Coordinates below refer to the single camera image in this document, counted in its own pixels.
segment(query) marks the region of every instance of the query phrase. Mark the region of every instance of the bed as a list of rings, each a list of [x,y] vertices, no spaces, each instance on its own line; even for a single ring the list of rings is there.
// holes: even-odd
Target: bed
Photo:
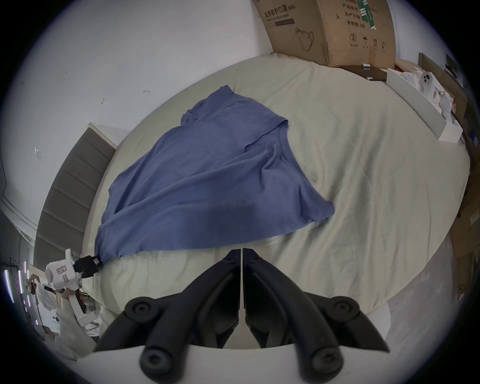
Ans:
[[[288,119],[288,141],[310,183],[335,215],[253,248],[302,290],[351,296],[364,313],[398,293],[426,265],[457,215],[469,157],[439,142],[382,82],[279,54],[246,60],[183,90],[119,145],[98,186],[83,254],[95,236],[116,176],[151,149],[182,114],[223,85]],[[112,313],[138,296],[181,292],[235,246],[139,252],[110,260],[84,290]]]

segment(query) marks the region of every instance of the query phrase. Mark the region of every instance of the white wall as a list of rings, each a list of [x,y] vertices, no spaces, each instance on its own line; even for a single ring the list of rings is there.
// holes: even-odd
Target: white wall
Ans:
[[[445,68],[445,55],[454,56],[432,25],[407,0],[387,2],[394,24],[396,56],[417,64],[419,52],[423,52]]]
[[[73,3],[31,50],[3,106],[4,195],[38,223],[87,123],[131,131],[187,86],[271,51],[250,0]]]

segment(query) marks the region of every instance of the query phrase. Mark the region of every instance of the light fixture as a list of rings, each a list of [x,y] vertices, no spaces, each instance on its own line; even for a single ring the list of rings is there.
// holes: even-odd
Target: light fixture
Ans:
[[[20,288],[20,294],[23,295],[24,289],[22,288],[22,271],[18,270],[18,288]]]
[[[15,303],[13,301],[12,286],[10,285],[10,275],[7,269],[3,271],[3,276],[5,277],[5,285],[7,286],[7,291],[10,296],[10,300],[12,300],[12,303]]]

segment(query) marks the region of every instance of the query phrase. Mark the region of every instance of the cardboard box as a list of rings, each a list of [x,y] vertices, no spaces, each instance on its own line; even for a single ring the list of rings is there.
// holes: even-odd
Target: cardboard box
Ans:
[[[253,0],[274,52],[329,67],[395,66],[386,0]]]
[[[442,87],[449,93],[449,95],[455,101],[456,109],[455,116],[463,124],[463,117],[465,115],[465,109],[467,108],[467,94],[463,88],[456,82],[456,80],[450,76],[445,70],[439,67],[429,59],[423,53],[419,53],[419,66],[425,71],[433,73]]]
[[[470,289],[480,265],[480,195],[460,210],[450,236],[458,269],[457,292],[461,295]]]
[[[458,143],[462,127],[446,121],[424,94],[404,79],[401,72],[389,69],[387,85],[410,104],[438,140]]]
[[[480,196],[480,164],[477,164],[468,177],[460,209],[465,208]]]

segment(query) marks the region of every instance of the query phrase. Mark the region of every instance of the brown cardboard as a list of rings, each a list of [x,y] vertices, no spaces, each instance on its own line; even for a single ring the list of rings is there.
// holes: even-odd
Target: brown cardboard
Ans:
[[[274,52],[330,67],[395,66],[395,34],[386,0],[369,0],[368,5],[362,0],[253,2]],[[365,7],[368,16],[360,11]],[[375,29],[363,19],[370,15]]]
[[[457,293],[461,295],[467,293],[472,285],[474,266],[473,253],[471,252],[460,258],[457,258],[456,264],[458,268]]]
[[[463,88],[456,82],[456,80],[450,76],[444,69],[440,68],[433,60],[429,59],[423,53],[419,53],[419,66],[425,71],[433,73],[438,82],[445,88],[450,96],[454,99],[456,104],[455,116],[460,122],[463,123],[463,116],[465,115],[465,109],[467,108],[467,94]]]
[[[480,196],[480,164],[477,164],[472,170],[467,187],[465,188],[465,194],[463,195],[462,205],[460,209],[465,208],[471,204],[475,199]]]
[[[480,244],[480,196],[458,212],[452,229],[453,252],[455,257],[463,257],[473,252]]]
[[[452,229],[453,252],[457,266],[457,292],[463,294],[471,287],[480,265],[480,195],[458,213]]]

